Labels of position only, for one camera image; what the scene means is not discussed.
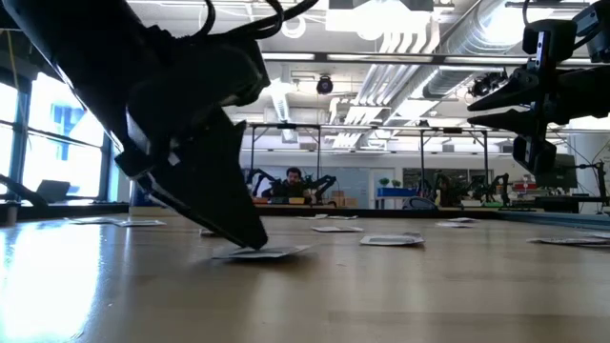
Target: paper card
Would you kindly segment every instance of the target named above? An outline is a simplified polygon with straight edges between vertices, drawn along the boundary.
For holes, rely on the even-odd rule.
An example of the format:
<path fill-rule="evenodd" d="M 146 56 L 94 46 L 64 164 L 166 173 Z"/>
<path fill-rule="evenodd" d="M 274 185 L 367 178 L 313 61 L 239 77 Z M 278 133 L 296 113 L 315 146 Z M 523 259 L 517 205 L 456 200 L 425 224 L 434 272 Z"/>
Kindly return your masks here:
<path fill-rule="evenodd" d="M 64 218 L 70 220 L 70 224 L 89 225 L 89 224 L 117 224 L 122 222 L 121 219 L 93 217 L 93 218 Z"/>
<path fill-rule="evenodd" d="M 567 237 L 552 237 L 552 238 L 530 238 L 527 240 L 528 243 L 543 243 L 543 244 L 557 244 L 557 245 L 577 245 L 577 246 L 591 246 L 591 245 L 610 245 L 610 241 L 603 238 L 592 238 L 592 237 L 581 237 L 581 238 L 567 238 Z"/>
<path fill-rule="evenodd" d="M 297 217 L 298 219 L 309 219 L 309 220 L 317 220 L 317 219 L 324 219 L 327 218 L 328 214 L 316 214 L 313 217 Z"/>
<path fill-rule="evenodd" d="M 610 232 L 582 232 L 590 237 L 610 239 Z"/>
<path fill-rule="evenodd" d="M 167 225 L 166 223 L 160 220 L 124 220 L 121 222 L 115 223 L 117 226 L 127 228 L 127 227 L 150 227 L 150 226 L 163 226 Z"/>
<path fill-rule="evenodd" d="M 211 232 L 208 229 L 199 229 L 199 235 L 202 237 L 215 237 L 217 236 L 216 232 Z"/>
<path fill-rule="evenodd" d="M 445 227 L 445 228 L 472 228 L 472 225 L 464 224 L 464 223 L 456 223 L 456 222 L 438 222 L 437 226 Z"/>
<path fill-rule="evenodd" d="M 254 250 L 252 248 L 237 249 L 231 252 L 222 252 L 212 257 L 214 259 L 255 259 L 255 258 L 279 258 L 302 252 L 311 246 L 275 247 Z"/>
<path fill-rule="evenodd" d="M 363 245 L 379 246 L 407 246 L 423 242 L 423 237 L 418 233 L 367 235 L 360 240 Z"/>
<path fill-rule="evenodd" d="M 312 230 L 317 232 L 363 232 L 357 227 L 312 227 Z"/>
<path fill-rule="evenodd" d="M 328 218 L 329 219 L 352 220 L 352 219 L 357 219 L 358 216 L 357 215 L 352 215 L 350 217 L 347 217 L 347 216 L 343 216 L 343 215 L 329 215 Z"/>
<path fill-rule="evenodd" d="M 454 223 L 477 223 L 478 222 L 478 220 L 476 220 L 476 219 L 467 218 L 467 217 L 452 218 L 452 219 L 449 219 L 448 221 L 454 222 Z"/>

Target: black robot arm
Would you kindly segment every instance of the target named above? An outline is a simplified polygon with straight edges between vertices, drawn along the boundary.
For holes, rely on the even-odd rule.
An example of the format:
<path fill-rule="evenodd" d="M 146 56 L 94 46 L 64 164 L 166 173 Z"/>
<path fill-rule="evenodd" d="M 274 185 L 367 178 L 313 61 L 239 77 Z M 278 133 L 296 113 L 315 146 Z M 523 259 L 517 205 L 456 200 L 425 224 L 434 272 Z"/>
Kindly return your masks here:
<path fill-rule="evenodd" d="M 264 179 L 269 180 L 269 183 L 271 184 L 272 188 L 276 187 L 280 183 L 280 181 L 278 179 L 269 175 L 266 171 L 263 171 L 261 169 L 255 169 L 255 170 L 251 170 L 250 173 L 248 174 L 248 179 L 246 180 L 246 185 L 251 186 L 254 181 L 254 177 L 257 174 L 258 174 L 258 180 L 256 181 L 256 185 L 252 188 L 252 191 L 251 191 L 252 196 L 258 195 L 258 188 L 260 188 L 260 184 L 263 182 Z"/>
<path fill-rule="evenodd" d="M 30 189 L 24 185 L 14 182 L 3 174 L 0 174 L 0 184 L 7 186 L 9 190 L 13 191 L 22 199 L 30 201 L 34 207 L 46 208 L 49 205 L 47 200 L 40 196 L 40 194 L 30 191 Z"/>
<path fill-rule="evenodd" d="M 307 185 L 310 190 L 315 190 L 314 197 L 317 203 L 321 203 L 322 194 L 330 189 L 336 182 L 336 177 L 330 175 L 324 175 Z"/>
<path fill-rule="evenodd" d="M 533 174 L 553 169 L 557 147 L 546 141 L 549 123 L 565 125 L 571 119 L 610 111 L 607 84 L 610 67 L 559 70 L 558 63 L 586 43 L 592 62 L 610 62 L 610 1 L 600 0 L 572 20 L 540 20 L 526 26 L 522 47 L 535 54 L 527 65 L 515 70 L 498 91 L 478 100 L 469 111 L 485 111 L 525 105 L 528 111 L 509 110 L 468 119 L 470 124 L 513 131 L 518 134 L 513 157 Z"/>
<path fill-rule="evenodd" d="M 267 1 L 276 15 L 210 34 L 214 6 L 206 0 L 203 28 L 180 38 L 142 25 L 125 0 L 3 4 L 102 123 L 128 177 L 152 199 L 258 249 L 267 235 L 238 163 L 246 124 L 234 125 L 222 107 L 252 103 L 270 85 L 255 40 L 274 35 L 284 20 L 317 2 L 283 10 L 277 0 Z"/>

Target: computer screen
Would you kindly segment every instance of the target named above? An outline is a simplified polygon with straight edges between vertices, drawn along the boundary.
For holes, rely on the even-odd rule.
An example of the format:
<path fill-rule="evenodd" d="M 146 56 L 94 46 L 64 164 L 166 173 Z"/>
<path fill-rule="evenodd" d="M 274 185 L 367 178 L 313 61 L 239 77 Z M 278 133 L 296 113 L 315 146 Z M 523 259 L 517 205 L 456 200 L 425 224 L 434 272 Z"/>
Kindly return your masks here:
<path fill-rule="evenodd" d="M 544 174 L 536 175 L 538 187 L 574 189 L 579 186 L 576 177 L 576 160 L 573 155 L 561 154 L 555 158 L 553 170 Z"/>

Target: man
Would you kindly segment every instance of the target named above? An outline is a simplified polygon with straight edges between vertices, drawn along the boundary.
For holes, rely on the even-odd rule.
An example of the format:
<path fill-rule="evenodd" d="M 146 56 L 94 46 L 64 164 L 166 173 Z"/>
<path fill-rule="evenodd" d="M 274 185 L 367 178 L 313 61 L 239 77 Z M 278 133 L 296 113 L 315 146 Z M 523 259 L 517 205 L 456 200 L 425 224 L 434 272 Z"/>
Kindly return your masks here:
<path fill-rule="evenodd" d="M 309 190 L 305 188 L 305 184 L 301 181 L 301 170 L 296 167 L 286 170 L 286 180 L 284 182 L 272 185 L 261 195 L 263 197 L 304 197 L 311 200 Z"/>

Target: table surface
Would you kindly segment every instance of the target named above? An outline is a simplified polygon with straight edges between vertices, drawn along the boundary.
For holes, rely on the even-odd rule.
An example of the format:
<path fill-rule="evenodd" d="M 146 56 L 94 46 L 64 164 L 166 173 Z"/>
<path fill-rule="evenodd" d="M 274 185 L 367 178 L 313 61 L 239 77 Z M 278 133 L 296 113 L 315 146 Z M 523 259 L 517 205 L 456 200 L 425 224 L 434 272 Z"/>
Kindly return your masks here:
<path fill-rule="evenodd" d="M 275 261 L 211 260 L 221 238 L 156 228 L 19 224 L 0 231 L 2 342 L 608 342 L 610 250 L 536 245 L 565 228 L 434 219 L 264 218 Z M 422 248 L 359 246 L 421 232 Z"/>

